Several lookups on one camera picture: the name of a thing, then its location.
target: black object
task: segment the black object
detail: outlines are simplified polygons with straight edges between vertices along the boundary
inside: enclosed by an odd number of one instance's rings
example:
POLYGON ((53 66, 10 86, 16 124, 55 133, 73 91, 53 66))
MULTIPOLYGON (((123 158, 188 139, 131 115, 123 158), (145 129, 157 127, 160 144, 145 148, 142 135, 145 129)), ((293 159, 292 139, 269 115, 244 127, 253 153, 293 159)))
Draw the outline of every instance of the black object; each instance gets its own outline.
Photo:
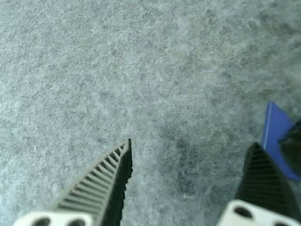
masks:
MULTIPOLYGON (((84 212, 93 217, 93 226, 119 226, 132 165, 131 140, 127 139, 80 173, 49 210, 84 212)), ((72 223, 82 226, 78 219, 72 223)))
POLYGON ((301 213, 288 182, 258 143, 253 143, 247 151, 243 177, 235 199, 301 222, 301 213))
POLYGON ((280 151, 292 170, 301 177, 301 120, 279 141, 280 151))

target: carpet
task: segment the carpet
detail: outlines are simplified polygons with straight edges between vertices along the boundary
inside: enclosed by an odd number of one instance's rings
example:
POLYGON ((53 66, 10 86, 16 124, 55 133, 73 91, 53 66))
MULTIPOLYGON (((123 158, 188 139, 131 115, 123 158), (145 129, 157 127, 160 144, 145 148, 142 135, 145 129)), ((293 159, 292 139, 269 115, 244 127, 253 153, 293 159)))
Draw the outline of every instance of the carpet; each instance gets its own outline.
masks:
POLYGON ((43 210, 131 138, 121 225, 214 226, 267 102, 301 115, 300 11, 297 0, 0 0, 0 224, 43 210))

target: blue object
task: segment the blue object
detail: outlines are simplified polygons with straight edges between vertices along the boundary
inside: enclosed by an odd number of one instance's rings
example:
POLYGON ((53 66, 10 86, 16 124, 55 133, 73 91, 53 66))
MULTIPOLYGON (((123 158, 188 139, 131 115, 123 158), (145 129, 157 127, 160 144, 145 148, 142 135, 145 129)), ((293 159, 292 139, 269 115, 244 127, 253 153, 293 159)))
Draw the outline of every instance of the blue object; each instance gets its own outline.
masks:
POLYGON ((261 145, 288 179, 301 181, 301 177, 292 171, 291 167, 282 157, 278 145, 278 140, 284 138, 292 126, 293 123, 286 113, 275 103, 269 102, 261 145))

